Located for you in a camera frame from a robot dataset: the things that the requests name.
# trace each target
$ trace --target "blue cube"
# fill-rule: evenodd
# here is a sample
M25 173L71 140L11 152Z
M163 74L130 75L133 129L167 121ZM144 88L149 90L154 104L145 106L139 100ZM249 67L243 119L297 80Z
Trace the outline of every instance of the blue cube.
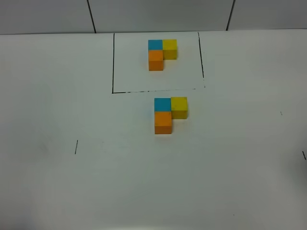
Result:
M155 98L154 99L155 112L171 112L171 99L170 98Z
M163 50L163 40L148 40L148 50Z

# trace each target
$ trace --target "orange cube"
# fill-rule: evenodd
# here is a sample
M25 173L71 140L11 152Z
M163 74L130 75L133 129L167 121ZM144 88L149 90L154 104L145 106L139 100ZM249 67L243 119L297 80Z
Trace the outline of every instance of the orange cube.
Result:
M149 71L161 71L164 68L163 50L148 51L148 66Z
M155 134L172 133L172 112L154 113L154 133Z

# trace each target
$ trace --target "white wall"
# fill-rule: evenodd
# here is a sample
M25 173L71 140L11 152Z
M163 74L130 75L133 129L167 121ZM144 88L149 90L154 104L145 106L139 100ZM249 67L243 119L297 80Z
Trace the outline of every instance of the white wall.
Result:
M86 0L0 0L0 34L93 33Z
M236 0L230 30L307 28L306 0Z
M97 32L225 30L233 0L89 0Z

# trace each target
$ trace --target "cube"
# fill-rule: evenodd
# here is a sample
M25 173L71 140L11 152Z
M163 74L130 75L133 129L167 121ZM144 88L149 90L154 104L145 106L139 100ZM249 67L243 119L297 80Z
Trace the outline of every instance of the cube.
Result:
M163 50L163 41L148 40L148 50Z
M172 113L155 112L154 113L154 133L171 134L172 133Z
M177 59L177 40L176 39L163 40L163 59L164 60Z
M155 112L171 112L171 99L170 98L155 98L154 99Z
M187 119L188 99L187 97L171 97L171 110L173 119Z
M162 71L164 68L163 63L163 50L149 50L148 51L148 68L149 71Z

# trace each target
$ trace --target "yellow cube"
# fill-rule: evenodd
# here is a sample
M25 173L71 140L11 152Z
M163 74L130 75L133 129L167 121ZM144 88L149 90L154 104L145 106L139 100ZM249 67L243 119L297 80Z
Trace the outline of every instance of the yellow cube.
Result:
M188 117L187 97L171 97L171 111L173 119L187 119Z
M177 40L176 39L163 40L163 59L164 60L177 59Z

